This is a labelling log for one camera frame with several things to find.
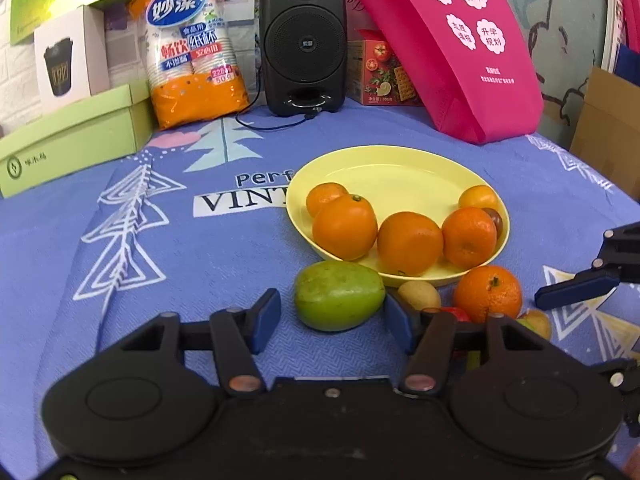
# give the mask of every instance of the box lid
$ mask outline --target box lid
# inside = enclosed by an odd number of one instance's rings
[[[640,129],[640,87],[633,83],[595,66],[584,101],[628,126]]]
[[[0,160],[68,128],[130,107],[148,97],[148,83],[140,80],[60,108],[0,139]]]

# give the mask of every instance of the white brick wall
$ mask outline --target white brick wall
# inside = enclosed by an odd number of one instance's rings
[[[11,0],[0,0],[0,126],[11,133],[42,115],[33,40],[9,45]]]

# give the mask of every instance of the tablecloth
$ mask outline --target tablecloth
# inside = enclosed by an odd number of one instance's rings
[[[245,115],[275,126],[266,108]],[[206,319],[280,290],[282,321],[258,367],[277,376],[395,377],[404,364],[380,315],[327,335],[301,325],[292,283],[318,256],[290,224],[284,198],[296,170],[364,144],[427,150],[482,176],[503,198],[511,237],[496,263],[535,291],[585,269],[607,228],[640,206],[538,135],[473,146],[437,133],[421,108],[348,101],[295,128],[254,132],[232,118],[154,136],[139,153],[0,200],[0,462],[19,480],[54,459],[39,419],[46,389],[159,312]],[[444,303],[451,290],[444,288]],[[553,343],[586,364],[636,355],[640,289],[552,312]],[[210,355],[187,365],[215,383]],[[633,441],[623,428],[611,459]]]

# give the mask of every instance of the white box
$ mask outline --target white box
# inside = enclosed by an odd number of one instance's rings
[[[110,88],[101,10],[81,6],[34,31],[44,113]]]

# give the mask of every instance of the red snack box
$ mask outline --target red snack box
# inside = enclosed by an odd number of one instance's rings
[[[347,95],[363,105],[422,105],[396,54],[384,40],[348,43]]]

